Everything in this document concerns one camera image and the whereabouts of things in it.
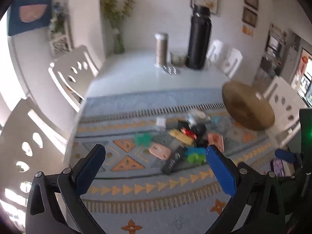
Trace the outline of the white plastic toy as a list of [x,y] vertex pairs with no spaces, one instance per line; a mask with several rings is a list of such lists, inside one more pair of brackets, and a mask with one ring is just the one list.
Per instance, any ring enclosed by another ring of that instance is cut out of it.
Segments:
[[210,116],[205,114],[201,110],[192,109],[188,111],[187,122],[190,125],[205,124],[210,121],[211,121]]

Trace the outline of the patterned blue table mat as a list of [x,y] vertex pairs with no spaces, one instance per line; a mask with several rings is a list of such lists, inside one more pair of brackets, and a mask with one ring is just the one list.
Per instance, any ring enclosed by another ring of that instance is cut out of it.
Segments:
[[[207,163],[192,164],[187,156],[170,174],[166,163],[149,147],[137,146],[136,134],[148,133],[152,143],[174,152],[182,142],[170,136],[188,111],[221,116],[218,126],[206,123],[209,133],[224,140],[225,156],[245,162],[261,174],[270,169],[274,143],[265,132],[253,132],[226,112],[219,90],[183,90],[91,98],[68,143],[65,162],[74,166],[96,144],[106,159],[82,202],[106,233],[205,233],[230,200]],[[166,126],[156,125],[157,117]]]

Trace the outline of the yellow lighter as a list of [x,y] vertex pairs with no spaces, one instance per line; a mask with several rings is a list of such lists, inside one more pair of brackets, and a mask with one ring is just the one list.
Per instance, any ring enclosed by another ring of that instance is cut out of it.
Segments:
[[184,133],[182,133],[181,131],[177,130],[177,129],[172,129],[169,132],[170,136],[174,137],[175,139],[179,140],[180,142],[182,142],[185,145],[188,146],[192,146],[194,144],[194,139],[185,135]]

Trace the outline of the blue wall picture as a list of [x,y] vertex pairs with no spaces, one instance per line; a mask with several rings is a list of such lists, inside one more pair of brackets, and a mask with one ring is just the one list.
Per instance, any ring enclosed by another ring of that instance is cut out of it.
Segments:
[[8,18],[8,36],[48,27],[52,0],[14,0]]

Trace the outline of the light blue plastic toy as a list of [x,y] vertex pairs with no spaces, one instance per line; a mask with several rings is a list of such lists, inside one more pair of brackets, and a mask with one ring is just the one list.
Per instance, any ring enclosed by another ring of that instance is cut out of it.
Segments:
[[214,126],[218,126],[218,124],[222,121],[221,116],[212,116],[211,117],[211,122]]

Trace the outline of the teal plastic toy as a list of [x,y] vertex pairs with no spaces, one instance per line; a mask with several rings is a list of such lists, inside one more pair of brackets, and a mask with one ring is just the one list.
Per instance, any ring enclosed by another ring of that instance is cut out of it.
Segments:
[[136,134],[134,142],[137,146],[149,147],[152,143],[153,136],[148,133]]

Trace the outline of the beige steel thermos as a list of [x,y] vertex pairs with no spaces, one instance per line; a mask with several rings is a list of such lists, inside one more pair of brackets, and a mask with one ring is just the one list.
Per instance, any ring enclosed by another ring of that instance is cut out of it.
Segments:
[[168,54],[168,40],[169,36],[167,33],[159,32],[155,34],[156,48],[155,48],[155,66],[160,68],[167,65],[167,54]]

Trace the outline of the tall black thermos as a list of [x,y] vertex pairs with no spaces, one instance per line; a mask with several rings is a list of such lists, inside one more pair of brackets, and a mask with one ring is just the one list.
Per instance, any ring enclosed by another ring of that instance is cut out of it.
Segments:
[[191,28],[186,59],[186,67],[201,70],[205,65],[206,54],[212,31],[210,9],[195,5],[191,17]]

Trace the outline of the small white box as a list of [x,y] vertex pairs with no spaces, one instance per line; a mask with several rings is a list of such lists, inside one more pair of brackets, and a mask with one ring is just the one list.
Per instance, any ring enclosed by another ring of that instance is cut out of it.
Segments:
[[164,117],[157,117],[156,125],[158,127],[165,127],[166,126],[166,118],[164,118]]

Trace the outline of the framed wall pictures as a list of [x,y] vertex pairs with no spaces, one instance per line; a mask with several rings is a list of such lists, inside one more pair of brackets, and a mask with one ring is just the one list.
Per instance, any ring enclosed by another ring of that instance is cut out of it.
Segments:
[[242,22],[256,28],[258,23],[259,0],[244,0]]

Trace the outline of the woven brown round basket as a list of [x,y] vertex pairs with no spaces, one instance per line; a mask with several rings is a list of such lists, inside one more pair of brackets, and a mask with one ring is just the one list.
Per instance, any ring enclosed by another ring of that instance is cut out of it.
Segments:
[[275,123],[269,102],[249,85],[229,81],[222,86],[222,98],[230,116],[246,129],[263,131]]

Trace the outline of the red black haired figurine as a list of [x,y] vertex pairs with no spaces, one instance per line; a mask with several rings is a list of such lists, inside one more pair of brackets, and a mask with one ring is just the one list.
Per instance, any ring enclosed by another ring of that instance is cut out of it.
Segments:
[[199,141],[203,138],[207,132],[207,128],[204,124],[197,124],[191,127],[184,127],[181,129],[182,133],[192,138],[195,141]]

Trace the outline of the white chair near left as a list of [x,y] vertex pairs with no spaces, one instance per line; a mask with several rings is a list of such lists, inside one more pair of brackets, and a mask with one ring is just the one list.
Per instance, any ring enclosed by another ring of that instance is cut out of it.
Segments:
[[1,131],[1,206],[20,227],[34,175],[62,170],[68,139],[30,98],[9,115]]

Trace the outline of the white carved shelf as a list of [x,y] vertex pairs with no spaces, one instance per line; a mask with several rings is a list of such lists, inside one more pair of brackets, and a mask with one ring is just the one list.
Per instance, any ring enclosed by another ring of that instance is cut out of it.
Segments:
[[68,20],[65,20],[62,32],[53,32],[51,29],[48,30],[49,45],[51,55],[53,58],[58,58],[65,53],[71,52],[72,43],[70,36],[70,28]]

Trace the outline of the white chair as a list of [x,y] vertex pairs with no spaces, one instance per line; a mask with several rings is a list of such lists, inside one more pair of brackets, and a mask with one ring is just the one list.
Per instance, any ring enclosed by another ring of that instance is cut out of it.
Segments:
[[307,105],[297,91],[278,76],[274,77],[263,96],[275,115],[274,125],[267,132],[274,138],[276,145],[283,148],[299,132],[299,111],[306,109]]
[[212,41],[206,58],[209,66],[215,66],[229,79],[234,77],[243,60],[243,56],[238,49],[219,40]]
[[20,227],[34,175],[62,170],[68,139],[30,98],[9,115],[1,131],[1,206]]
[[81,45],[50,64],[48,72],[60,93],[79,112],[98,68],[86,46]]

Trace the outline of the white chair far left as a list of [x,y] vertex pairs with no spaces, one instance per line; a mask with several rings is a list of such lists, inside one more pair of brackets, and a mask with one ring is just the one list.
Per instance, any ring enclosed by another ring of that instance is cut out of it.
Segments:
[[48,72],[60,93],[79,112],[98,68],[86,46],[81,45],[50,64]]

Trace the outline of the white chair near right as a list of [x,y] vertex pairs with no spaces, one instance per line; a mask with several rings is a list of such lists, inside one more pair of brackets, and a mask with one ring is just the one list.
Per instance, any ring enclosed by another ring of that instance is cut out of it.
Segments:
[[263,96],[275,115],[274,125],[267,132],[274,138],[276,145],[283,148],[299,132],[299,111],[306,109],[307,105],[297,91],[278,76],[274,77]]

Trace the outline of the white chair far right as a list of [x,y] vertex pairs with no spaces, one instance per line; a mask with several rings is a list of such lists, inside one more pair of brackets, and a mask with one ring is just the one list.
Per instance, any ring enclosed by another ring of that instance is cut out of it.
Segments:
[[243,56],[238,49],[219,40],[212,41],[206,58],[209,66],[215,66],[229,79],[234,77],[243,60]]

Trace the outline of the glass vase with plant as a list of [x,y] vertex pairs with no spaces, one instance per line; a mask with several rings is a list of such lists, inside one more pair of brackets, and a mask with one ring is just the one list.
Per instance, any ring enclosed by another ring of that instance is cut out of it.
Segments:
[[114,53],[125,52],[124,41],[120,32],[120,26],[126,18],[131,16],[135,0],[124,0],[123,6],[119,9],[118,0],[100,0],[100,9],[104,18],[109,21],[114,36]]

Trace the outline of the smartphone with lit screen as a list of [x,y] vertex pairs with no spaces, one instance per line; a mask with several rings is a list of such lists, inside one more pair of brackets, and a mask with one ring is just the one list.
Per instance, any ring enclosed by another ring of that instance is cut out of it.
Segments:
[[277,176],[277,177],[285,177],[285,170],[283,161],[281,159],[273,159],[270,162],[271,171]]

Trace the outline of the blue lighter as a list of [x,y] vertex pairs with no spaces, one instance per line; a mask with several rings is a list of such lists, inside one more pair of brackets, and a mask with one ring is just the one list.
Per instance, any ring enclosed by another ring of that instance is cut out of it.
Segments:
[[206,149],[204,147],[186,147],[186,150],[184,151],[184,156],[189,155],[206,155]]

